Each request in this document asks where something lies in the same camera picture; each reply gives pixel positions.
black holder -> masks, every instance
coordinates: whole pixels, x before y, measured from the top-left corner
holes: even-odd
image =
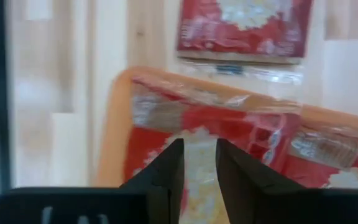
[[[23,188],[0,195],[0,224],[176,224],[184,184],[183,140],[117,189]],[[218,181],[232,224],[358,223],[358,190],[306,189],[225,139]]]

red label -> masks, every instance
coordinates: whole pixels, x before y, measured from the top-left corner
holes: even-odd
[[[183,0],[179,51],[304,57],[313,0]]]

orange plastic tray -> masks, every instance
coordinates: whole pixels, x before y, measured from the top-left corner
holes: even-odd
[[[131,77],[136,74],[147,74],[156,77],[164,77],[167,80],[176,80],[187,83],[200,89],[219,92],[223,95],[249,95],[248,106],[264,104],[274,100],[269,96],[258,95],[246,90],[231,88],[217,83],[189,78],[182,75],[168,73],[148,67],[134,67],[123,71],[115,80],[111,88],[105,130],[100,151],[98,173],[95,186],[117,187],[123,182],[123,169],[127,149],[127,140],[131,131]],[[347,126],[358,129],[358,116],[327,110],[315,106],[304,105],[301,113],[304,119]]]

wooden wall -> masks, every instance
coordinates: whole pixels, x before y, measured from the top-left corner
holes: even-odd
[[[358,114],[358,1],[315,1],[305,102]],[[88,185],[118,72],[180,71],[180,0],[8,2],[14,183]],[[240,78],[216,81],[247,88]]]

orange tray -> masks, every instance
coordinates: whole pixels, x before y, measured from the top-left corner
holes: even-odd
[[[131,113],[131,77],[139,74],[164,77],[164,79],[167,80],[186,83],[203,90],[218,92],[224,95],[238,96],[252,94],[251,104],[259,105],[274,100],[269,96],[258,95],[246,90],[168,73],[154,68],[134,67],[127,69],[117,77],[109,95],[98,172],[94,183],[97,187],[117,187],[123,183],[127,142],[133,126]],[[304,105],[301,115],[304,119],[309,121],[324,122],[335,124],[336,126],[347,126],[349,128],[358,129],[358,116],[351,114]]]

